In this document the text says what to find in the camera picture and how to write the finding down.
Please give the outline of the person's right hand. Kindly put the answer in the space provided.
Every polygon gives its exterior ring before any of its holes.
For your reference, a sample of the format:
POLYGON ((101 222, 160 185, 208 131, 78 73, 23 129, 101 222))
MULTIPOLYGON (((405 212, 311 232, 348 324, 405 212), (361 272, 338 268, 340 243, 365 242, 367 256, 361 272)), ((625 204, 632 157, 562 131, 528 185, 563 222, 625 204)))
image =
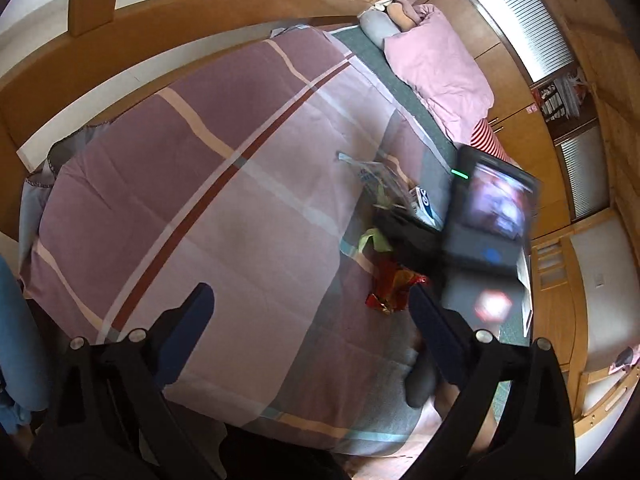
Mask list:
MULTIPOLYGON (((434 408, 439 414, 440 419, 444 422, 453 417, 459 422, 465 430, 474 428, 470 422, 469 414, 471 411, 469 402, 464 403, 460 400, 460 389, 448 382, 443 382, 436 388, 434 397, 434 408)), ((495 413, 492 408, 485 411, 485 417, 482 424, 477 428, 475 440, 471 445, 468 456, 480 455, 488 450, 492 439, 495 437, 498 424, 496 422, 495 413)))

